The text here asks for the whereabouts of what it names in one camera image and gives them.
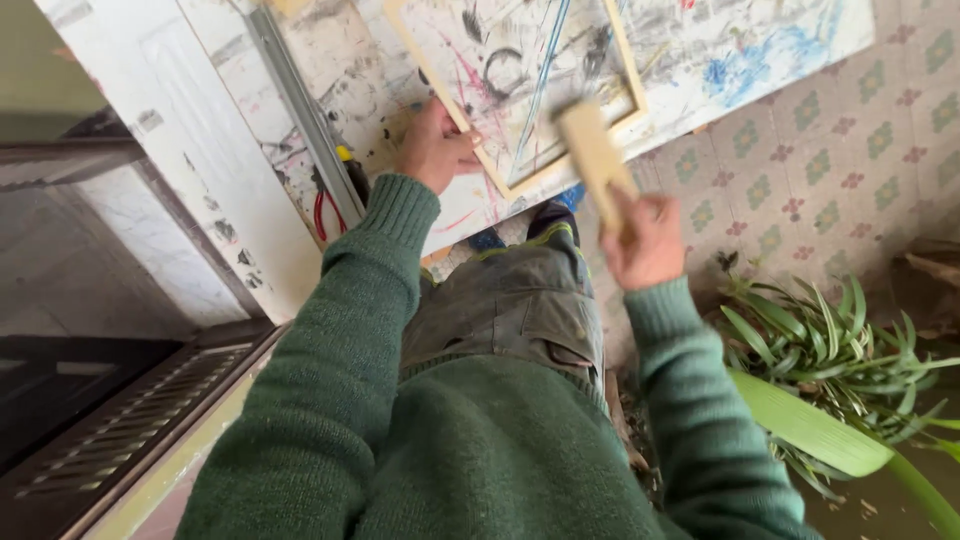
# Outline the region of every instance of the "ribbed cuff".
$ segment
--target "ribbed cuff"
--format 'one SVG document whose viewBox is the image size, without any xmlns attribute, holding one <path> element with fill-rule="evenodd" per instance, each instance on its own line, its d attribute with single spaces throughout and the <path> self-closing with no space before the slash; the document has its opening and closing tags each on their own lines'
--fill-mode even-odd
<svg viewBox="0 0 960 540">
<path fill-rule="evenodd" d="M 703 326 L 690 296 L 686 276 L 643 290 L 628 292 L 623 298 L 634 327 L 636 339 L 650 343 L 684 335 Z"/>
<path fill-rule="evenodd" d="M 419 253 L 439 215 L 433 191 L 409 176 L 385 174 L 376 179 L 367 216 L 355 230 L 383 233 Z"/>
</svg>

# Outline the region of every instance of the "wooden frame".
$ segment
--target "wooden frame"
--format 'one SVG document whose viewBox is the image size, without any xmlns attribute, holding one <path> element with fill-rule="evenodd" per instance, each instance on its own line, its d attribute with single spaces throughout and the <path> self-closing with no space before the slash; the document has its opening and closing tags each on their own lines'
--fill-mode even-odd
<svg viewBox="0 0 960 540">
<path fill-rule="evenodd" d="M 457 124 L 457 127 L 461 131 L 468 131 L 470 129 L 470 122 L 457 106 L 457 102 L 453 99 L 449 88 L 446 87 L 443 79 L 437 74 L 433 66 L 430 65 L 426 55 L 423 54 L 423 50 L 417 45 L 413 35 L 407 30 L 406 25 L 403 24 L 403 20 L 400 18 L 400 9 L 408 1 L 409 0 L 385 0 L 383 3 L 384 14 L 386 14 L 387 20 L 390 21 L 394 30 L 399 34 L 400 40 L 403 41 L 407 51 L 410 52 L 410 55 L 420 67 L 423 75 L 433 84 L 434 92 L 437 94 L 441 103 L 444 104 L 447 111 L 449 111 L 454 123 Z M 623 60 L 623 65 L 627 70 L 627 84 L 631 97 L 636 104 L 636 109 L 633 112 L 617 120 L 607 131 L 611 138 L 616 138 L 621 131 L 632 127 L 637 120 L 646 115 L 648 109 L 646 96 L 643 92 L 643 84 L 640 82 L 640 74 L 636 70 L 634 52 L 630 48 L 629 41 L 627 41 L 627 32 L 623 28 L 623 21 L 620 19 L 618 7 L 613 0 L 603 0 L 603 3 L 607 11 L 607 16 L 610 18 L 610 28 L 613 32 L 613 38 L 616 40 L 616 48 L 620 51 L 620 58 Z M 500 194 L 508 201 L 513 201 L 530 188 L 535 187 L 544 177 L 567 168 L 571 164 L 569 153 L 563 154 L 530 176 L 519 181 L 515 186 L 510 187 L 504 182 L 503 177 L 500 176 L 500 172 L 496 169 L 496 165 L 483 147 L 477 148 L 475 154 L 483 165 L 484 170 L 487 171 L 487 176 L 493 184 L 496 185 Z"/>
</svg>

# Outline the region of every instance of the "shoe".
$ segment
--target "shoe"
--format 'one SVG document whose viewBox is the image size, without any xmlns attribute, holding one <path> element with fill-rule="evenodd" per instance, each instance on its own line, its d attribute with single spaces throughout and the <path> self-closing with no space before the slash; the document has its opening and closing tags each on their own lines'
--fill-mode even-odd
<svg viewBox="0 0 960 540">
<path fill-rule="evenodd" d="M 577 206 L 580 205 L 581 201 L 584 200 L 584 195 L 587 194 L 587 189 L 583 184 L 576 184 L 567 191 L 551 198 L 550 200 L 555 203 L 560 203 L 564 205 L 571 212 L 576 213 Z"/>
<path fill-rule="evenodd" d="M 507 247 L 507 244 L 503 242 L 493 227 L 487 227 L 483 231 L 467 238 L 467 245 L 477 253 Z"/>
</svg>

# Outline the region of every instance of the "paint-splattered board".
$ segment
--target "paint-splattered board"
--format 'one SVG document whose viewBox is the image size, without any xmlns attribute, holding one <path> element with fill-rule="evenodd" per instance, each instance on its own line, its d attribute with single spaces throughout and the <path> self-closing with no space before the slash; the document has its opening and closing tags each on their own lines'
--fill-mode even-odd
<svg viewBox="0 0 960 540">
<path fill-rule="evenodd" d="M 446 66 L 446 84 L 457 88 L 462 105 L 491 137 L 509 178 L 562 151 L 550 113 L 577 96 L 597 94 L 609 117 L 629 111 L 616 55 L 602 54 L 610 37 L 599 2 L 413 4 L 407 24 L 427 55 Z M 874 37 L 870 0 L 619 4 L 650 107 L 618 141 L 626 158 L 859 51 Z M 380 0 L 315 0 L 282 20 L 281 28 L 332 128 L 368 171 L 388 170 L 410 118 L 429 95 L 429 82 L 384 18 Z M 458 178 L 444 194 L 426 249 L 449 245 L 574 182 L 573 171 L 564 171 L 509 204 L 483 176 Z"/>
</svg>

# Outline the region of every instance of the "green plant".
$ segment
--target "green plant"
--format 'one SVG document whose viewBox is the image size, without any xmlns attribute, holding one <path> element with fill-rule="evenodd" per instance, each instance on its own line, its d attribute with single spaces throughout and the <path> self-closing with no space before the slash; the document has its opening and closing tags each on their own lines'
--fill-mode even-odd
<svg viewBox="0 0 960 540">
<path fill-rule="evenodd" d="M 731 301 L 721 307 L 726 320 L 717 322 L 731 370 L 776 386 L 882 441 L 884 447 L 915 441 L 960 461 L 960 444 L 925 430 L 931 425 L 960 429 L 960 421 L 937 418 L 946 400 L 923 414 L 914 410 L 918 392 L 936 381 L 936 370 L 958 365 L 960 358 L 933 360 L 927 355 L 920 361 L 915 352 L 917 333 L 905 313 L 902 325 L 893 323 L 891 331 L 870 324 L 863 289 L 853 276 L 841 280 L 836 305 L 828 303 L 815 284 L 796 278 L 795 282 L 804 297 L 782 286 L 732 275 L 725 291 Z M 770 393 L 754 387 L 752 392 Z M 853 467 L 857 461 L 882 459 L 882 465 L 895 455 L 881 458 L 870 445 L 863 447 L 863 454 L 844 450 L 839 440 L 824 440 L 816 429 L 808 429 L 808 437 L 783 436 L 783 430 L 797 422 L 795 416 L 776 415 L 760 424 L 771 432 L 772 452 L 828 498 L 841 500 L 829 488 L 832 480 L 862 476 Z M 831 453 L 831 445 L 839 452 Z"/>
</svg>

